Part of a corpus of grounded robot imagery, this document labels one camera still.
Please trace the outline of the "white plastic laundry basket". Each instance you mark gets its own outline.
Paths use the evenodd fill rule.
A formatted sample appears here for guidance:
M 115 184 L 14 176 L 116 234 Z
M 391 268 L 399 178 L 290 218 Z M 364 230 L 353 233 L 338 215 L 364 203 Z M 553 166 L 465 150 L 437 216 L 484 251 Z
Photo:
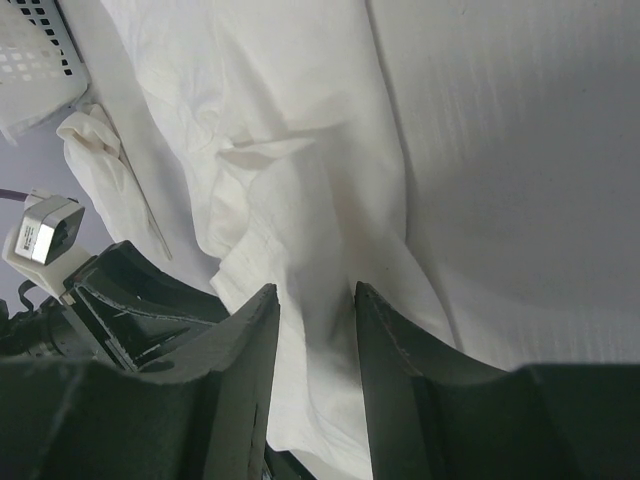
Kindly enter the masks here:
M 57 1 L 1 3 L 1 134 L 9 143 L 76 104 L 89 86 Z

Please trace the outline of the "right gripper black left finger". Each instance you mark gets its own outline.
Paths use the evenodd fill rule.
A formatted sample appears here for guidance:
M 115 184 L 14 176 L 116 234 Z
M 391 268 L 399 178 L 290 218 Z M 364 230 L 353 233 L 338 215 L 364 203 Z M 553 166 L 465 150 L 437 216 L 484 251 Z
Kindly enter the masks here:
M 277 288 L 266 284 L 234 314 L 144 367 L 163 384 L 196 384 L 181 479 L 262 477 L 278 332 Z

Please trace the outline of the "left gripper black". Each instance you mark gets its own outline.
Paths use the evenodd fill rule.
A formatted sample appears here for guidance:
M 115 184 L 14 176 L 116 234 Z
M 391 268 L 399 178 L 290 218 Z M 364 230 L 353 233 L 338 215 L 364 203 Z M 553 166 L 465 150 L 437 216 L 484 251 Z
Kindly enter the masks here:
M 129 241 L 91 257 L 65 285 L 71 326 L 97 358 L 130 372 L 229 316 L 218 297 L 164 273 Z

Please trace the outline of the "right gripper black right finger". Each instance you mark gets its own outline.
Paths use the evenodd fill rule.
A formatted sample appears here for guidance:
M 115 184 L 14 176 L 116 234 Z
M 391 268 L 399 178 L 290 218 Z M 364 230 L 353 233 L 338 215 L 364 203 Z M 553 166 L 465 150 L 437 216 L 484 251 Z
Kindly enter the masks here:
M 446 479 L 437 385 L 496 379 L 498 368 L 456 350 L 356 285 L 357 346 L 375 479 Z

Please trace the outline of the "folded white t shirt stack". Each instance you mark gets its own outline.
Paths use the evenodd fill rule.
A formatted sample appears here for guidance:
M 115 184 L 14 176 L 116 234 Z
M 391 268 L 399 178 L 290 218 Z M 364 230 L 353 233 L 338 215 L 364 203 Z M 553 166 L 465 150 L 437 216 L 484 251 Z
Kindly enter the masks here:
M 111 16 L 99 1 L 60 6 L 91 79 L 82 105 L 59 129 L 73 174 L 115 241 L 132 241 L 163 268 L 214 268 L 196 241 L 182 169 Z

